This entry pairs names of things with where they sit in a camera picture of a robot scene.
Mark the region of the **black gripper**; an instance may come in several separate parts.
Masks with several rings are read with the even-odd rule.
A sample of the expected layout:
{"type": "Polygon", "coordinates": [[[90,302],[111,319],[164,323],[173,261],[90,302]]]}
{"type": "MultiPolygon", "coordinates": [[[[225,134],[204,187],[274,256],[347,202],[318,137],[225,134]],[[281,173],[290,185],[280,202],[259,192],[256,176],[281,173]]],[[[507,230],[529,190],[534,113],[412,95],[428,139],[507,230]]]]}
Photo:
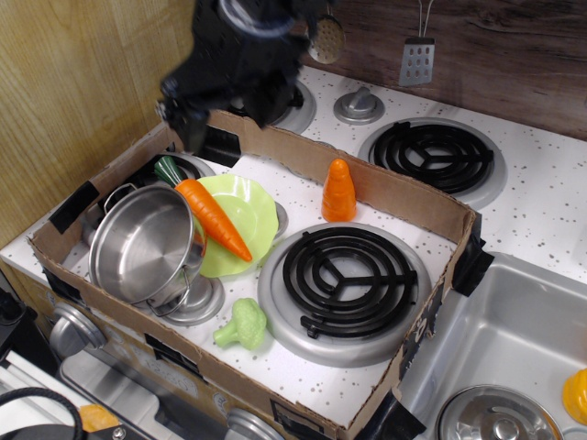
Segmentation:
{"type": "Polygon", "coordinates": [[[205,143],[208,112],[237,98],[264,128],[293,98],[302,54],[299,35],[258,39],[219,28],[196,33],[190,55],[161,81],[158,112],[193,154],[205,143]]]}

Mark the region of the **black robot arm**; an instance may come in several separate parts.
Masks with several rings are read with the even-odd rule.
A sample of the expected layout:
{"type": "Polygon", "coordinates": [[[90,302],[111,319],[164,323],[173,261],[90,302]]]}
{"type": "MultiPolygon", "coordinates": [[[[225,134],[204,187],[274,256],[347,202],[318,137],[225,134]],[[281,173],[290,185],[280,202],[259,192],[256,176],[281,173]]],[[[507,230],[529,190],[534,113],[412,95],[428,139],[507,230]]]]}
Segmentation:
{"type": "Polygon", "coordinates": [[[161,80],[161,119],[184,147],[198,152],[212,111],[238,98],[249,118],[266,127],[294,93],[300,59],[317,32],[326,1],[199,1],[193,48],[161,80]]]}

